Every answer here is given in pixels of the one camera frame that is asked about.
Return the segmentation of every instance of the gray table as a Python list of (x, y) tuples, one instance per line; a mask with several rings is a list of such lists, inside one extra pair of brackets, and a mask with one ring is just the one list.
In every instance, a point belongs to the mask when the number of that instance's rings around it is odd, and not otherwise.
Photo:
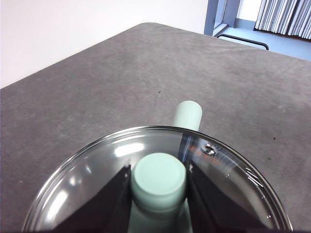
[(91, 141), (170, 125), (183, 100), (201, 131), (250, 160), (295, 228), (311, 230), (311, 62), (144, 23), (1, 90), (1, 229)]

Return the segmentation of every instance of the light green cylinder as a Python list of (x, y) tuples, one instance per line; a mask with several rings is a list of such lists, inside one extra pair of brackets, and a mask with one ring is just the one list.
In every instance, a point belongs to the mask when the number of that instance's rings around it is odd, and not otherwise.
[(191, 100), (179, 104), (173, 126), (198, 131), (202, 118), (201, 106)]

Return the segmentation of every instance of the curtain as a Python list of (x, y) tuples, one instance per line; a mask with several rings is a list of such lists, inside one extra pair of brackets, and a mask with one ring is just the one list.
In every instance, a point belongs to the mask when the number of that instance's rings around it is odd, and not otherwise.
[(311, 0), (262, 0), (255, 28), (311, 39)]

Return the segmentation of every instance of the floor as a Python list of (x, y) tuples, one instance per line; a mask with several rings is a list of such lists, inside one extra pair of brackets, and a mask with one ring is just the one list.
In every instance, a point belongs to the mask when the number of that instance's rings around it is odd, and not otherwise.
[[(229, 28), (226, 27), (221, 31), (220, 34), (229, 34), (233, 36), (238, 36), (242, 38), (247, 38), (250, 40), (260, 41), (269, 46), (270, 51), (282, 53), (285, 55), (301, 58), (304, 60), (311, 61), (311, 41), (298, 38), (289, 38), (287, 36), (262, 32), (262, 31), (253, 31), (246, 28)], [(238, 41), (234, 39), (224, 38), (241, 44), (247, 44), (247, 42)]]

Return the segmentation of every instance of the metal rim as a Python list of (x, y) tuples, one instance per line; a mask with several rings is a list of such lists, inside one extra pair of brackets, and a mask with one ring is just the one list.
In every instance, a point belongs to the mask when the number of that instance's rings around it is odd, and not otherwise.
[(86, 150), (90, 149), (91, 147), (97, 145), (98, 143), (102, 142), (103, 140), (105, 140), (106, 138), (112, 137), (114, 135), (119, 135), (122, 133), (131, 133), (133, 131), (137, 131), (137, 130), (148, 130), (148, 129), (154, 129), (154, 130), (169, 130), (169, 131), (177, 131), (177, 132), (181, 132), (181, 133), (191, 133), (194, 134), (198, 137), (201, 138), (207, 138), (207, 139), (211, 139), (213, 141), (215, 141), (216, 143), (218, 143), (220, 146), (226, 148), (229, 152), (231, 152), (232, 154), (234, 154), (235, 156), (237, 156), (243, 163), (247, 164), (248, 166), (250, 166), (255, 172), (256, 174), (259, 176), (259, 179), (261, 181), (261, 183), (263, 183), (265, 185), (265, 188), (267, 190), (267, 192), (270, 194), (271, 198), (273, 199), (273, 201), (275, 202), (275, 206), (277, 208), (277, 211), (279, 213), (279, 215), (282, 217), (283, 222), (286, 225), (286, 229), (285, 230), (293, 230), (293, 226), (291, 224), (291, 221), (288, 217), (288, 215), (285, 212), (284, 207), (282, 206), (276, 192), (274, 191), (274, 189), (271, 187), (271, 185), (268, 183), (268, 181), (264, 178), (264, 176), (255, 168), (254, 165), (252, 165), (251, 162), (249, 162), (245, 157), (243, 157), (241, 154), (239, 154), (237, 151), (235, 151), (233, 148), (231, 148), (230, 146), (226, 145), (225, 143), (211, 137), (208, 136), (206, 134), (197, 132), (197, 131), (193, 131), (193, 130), (189, 130), (189, 129), (184, 129), (184, 128), (179, 128), (179, 127), (173, 127), (173, 126), (139, 126), (139, 127), (133, 127), (133, 128), (129, 128), (126, 130), (121, 130), (121, 131), (117, 131), (115, 133), (111, 133), (108, 134), (106, 136), (103, 136), (89, 144), (87, 144), (86, 146), (82, 147), (80, 150), (78, 150), (76, 153), (74, 153), (71, 157), (69, 157), (66, 161), (64, 161), (53, 173), (52, 175), (47, 179), (47, 181), (43, 184), (43, 186), (41, 187), (41, 189), (39, 190), (38, 194), (36, 195), (35, 199), (33, 200), (31, 207), (27, 213), (27, 216), (24, 220), (24, 224), (22, 227), (22, 231), (29, 231), (30, 229), (30, 224), (33, 221), (33, 219), (35, 218), (35, 209), (37, 208), (38, 204), (40, 203), (40, 201), (43, 198), (43, 194), (47, 191), (48, 187), (51, 185), (52, 181), (54, 180), (54, 178), (61, 172), (63, 171), (73, 160), (77, 159), (83, 152), (85, 152)]

